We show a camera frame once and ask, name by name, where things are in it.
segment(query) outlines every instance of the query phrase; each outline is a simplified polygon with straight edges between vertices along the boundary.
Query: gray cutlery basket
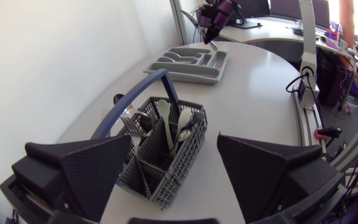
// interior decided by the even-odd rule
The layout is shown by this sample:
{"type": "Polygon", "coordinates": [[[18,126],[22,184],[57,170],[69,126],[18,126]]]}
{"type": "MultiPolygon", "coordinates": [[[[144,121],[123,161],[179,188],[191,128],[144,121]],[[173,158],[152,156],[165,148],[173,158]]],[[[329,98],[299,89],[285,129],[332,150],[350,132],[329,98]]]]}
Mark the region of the gray cutlery basket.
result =
{"type": "MultiPolygon", "coordinates": [[[[204,143],[207,128],[207,119],[191,122],[190,138],[179,144],[177,154],[174,158],[169,157],[168,143],[165,135],[163,119],[158,113],[157,103],[165,100],[170,104],[171,112],[169,116],[172,139],[177,133],[177,122],[180,112],[184,108],[189,108],[194,112],[205,114],[202,105],[178,100],[171,103],[168,98],[150,97],[139,110],[151,114],[154,110],[157,115],[157,125],[153,134],[145,139],[137,150],[135,156],[134,144],[131,143],[131,151],[122,165],[117,185],[131,194],[144,200],[153,201],[161,209],[169,208],[177,196],[179,188],[188,175],[201,146],[204,143]]],[[[131,117],[142,134],[152,129],[150,119],[135,114],[131,117]]],[[[119,134],[128,134],[128,130],[123,127],[119,134]]]]}

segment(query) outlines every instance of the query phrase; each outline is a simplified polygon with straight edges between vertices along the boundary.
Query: utensil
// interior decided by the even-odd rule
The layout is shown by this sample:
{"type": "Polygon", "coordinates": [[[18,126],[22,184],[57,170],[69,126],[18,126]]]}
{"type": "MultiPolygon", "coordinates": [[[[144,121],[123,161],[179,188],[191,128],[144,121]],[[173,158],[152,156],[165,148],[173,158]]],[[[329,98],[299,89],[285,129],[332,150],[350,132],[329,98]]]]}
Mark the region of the utensil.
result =
{"type": "Polygon", "coordinates": [[[168,148],[171,149],[173,147],[173,142],[172,142],[172,137],[171,137],[171,131],[169,129],[170,108],[169,108],[168,103],[165,100],[160,100],[158,102],[158,112],[160,112],[160,115],[161,115],[162,119],[164,120],[165,134],[167,134],[168,148]]]}
{"type": "MultiPolygon", "coordinates": [[[[121,100],[121,98],[122,98],[123,96],[124,96],[124,95],[123,95],[123,94],[120,94],[120,93],[116,94],[116,95],[114,96],[114,98],[112,99],[113,102],[114,102],[114,104],[116,104],[119,100],[121,100]]],[[[141,115],[143,115],[143,116],[149,117],[148,114],[143,113],[143,112],[137,110],[137,109],[134,107],[134,105],[132,105],[132,104],[130,104],[130,105],[124,110],[124,112],[122,112],[122,114],[124,114],[124,115],[141,114],[141,115]]]]}
{"type": "Polygon", "coordinates": [[[121,116],[121,121],[124,123],[125,127],[128,129],[128,132],[130,134],[136,135],[136,136],[143,136],[142,131],[136,126],[135,122],[131,120],[127,116],[121,116]]]}
{"type": "Polygon", "coordinates": [[[191,110],[189,108],[183,109],[179,115],[178,131],[177,135],[175,136],[175,140],[178,138],[178,135],[180,134],[181,130],[189,123],[190,119],[191,110]]]}
{"type": "Polygon", "coordinates": [[[188,139],[190,136],[191,136],[191,131],[189,129],[181,131],[178,134],[178,137],[177,137],[177,140],[175,143],[175,147],[173,149],[171,149],[171,151],[169,152],[169,156],[175,157],[175,155],[177,154],[179,142],[183,142],[184,140],[188,139]]]}
{"type": "Polygon", "coordinates": [[[155,126],[157,125],[157,115],[155,114],[153,106],[151,107],[151,110],[150,110],[150,118],[152,120],[152,127],[153,127],[153,132],[154,132],[155,126]]]}

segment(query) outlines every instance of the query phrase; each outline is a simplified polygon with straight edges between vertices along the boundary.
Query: computer monitor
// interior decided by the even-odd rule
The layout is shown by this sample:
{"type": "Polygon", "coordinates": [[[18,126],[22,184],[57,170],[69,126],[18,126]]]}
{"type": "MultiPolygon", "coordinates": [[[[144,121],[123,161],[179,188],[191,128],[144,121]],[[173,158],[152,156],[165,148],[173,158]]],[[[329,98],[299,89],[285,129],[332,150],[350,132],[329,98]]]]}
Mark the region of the computer monitor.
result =
{"type": "MultiPolygon", "coordinates": [[[[270,15],[269,2],[267,0],[236,0],[241,6],[240,12],[244,18],[265,17],[270,15]]],[[[241,19],[240,15],[233,13],[232,19],[241,19]]]]}
{"type": "MultiPolygon", "coordinates": [[[[271,16],[302,19],[299,0],[270,0],[271,16]]],[[[316,26],[329,28],[329,3],[327,0],[313,0],[316,26]]]]}

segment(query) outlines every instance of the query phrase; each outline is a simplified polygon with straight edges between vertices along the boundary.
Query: white table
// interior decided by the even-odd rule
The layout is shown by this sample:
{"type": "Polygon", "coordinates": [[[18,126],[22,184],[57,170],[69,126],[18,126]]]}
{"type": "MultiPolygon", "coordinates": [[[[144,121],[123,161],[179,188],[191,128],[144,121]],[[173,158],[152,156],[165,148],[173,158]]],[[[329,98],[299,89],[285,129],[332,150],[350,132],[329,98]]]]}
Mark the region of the white table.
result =
{"type": "MultiPolygon", "coordinates": [[[[293,33],[292,29],[286,28],[295,27],[296,25],[294,24],[287,24],[284,22],[268,21],[262,19],[249,20],[251,22],[260,22],[263,26],[250,29],[240,29],[226,26],[223,30],[221,30],[219,35],[227,40],[233,42],[240,42],[243,44],[269,40],[286,40],[303,43],[303,36],[296,35],[293,33]]],[[[320,39],[316,40],[316,46],[321,47],[325,50],[332,51],[335,54],[343,55],[345,57],[349,56],[346,52],[327,46],[327,44],[320,39]]]]}
{"type": "MultiPolygon", "coordinates": [[[[118,186],[112,191],[102,223],[127,223],[131,217],[159,220],[217,218],[221,223],[244,223],[239,204],[216,147],[225,135],[292,146],[299,145],[295,110],[286,85],[298,71],[279,56],[246,44],[217,42],[228,52],[221,81],[216,85],[174,82],[179,99],[204,105],[208,117],[206,140],[172,206],[161,211],[118,186]]],[[[184,47],[210,49],[202,43],[184,47]]],[[[89,139],[101,121],[103,109],[112,106],[116,93],[127,93],[146,74],[143,69],[157,57],[134,65],[114,82],[72,124],[59,142],[89,139]]],[[[146,89],[133,104],[150,96],[166,96],[161,81],[146,89]]],[[[112,134],[121,125],[116,124],[112,134]]]]}

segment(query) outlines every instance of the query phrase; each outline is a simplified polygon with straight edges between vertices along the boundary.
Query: red object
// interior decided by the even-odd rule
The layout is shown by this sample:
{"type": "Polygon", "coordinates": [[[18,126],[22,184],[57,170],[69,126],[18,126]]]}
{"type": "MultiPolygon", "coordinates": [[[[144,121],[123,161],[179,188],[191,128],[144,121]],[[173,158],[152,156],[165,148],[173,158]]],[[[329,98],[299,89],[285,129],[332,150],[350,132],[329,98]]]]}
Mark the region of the red object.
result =
{"type": "Polygon", "coordinates": [[[336,36],[338,35],[338,32],[332,31],[331,29],[327,29],[326,32],[328,33],[328,36],[331,40],[336,40],[336,36]]]}
{"type": "Polygon", "coordinates": [[[317,130],[320,130],[321,128],[316,128],[316,130],[314,131],[314,136],[316,137],[316,139],[325,139],[326,136],[323,136],[322,134],[317,133],[317,130]]]}

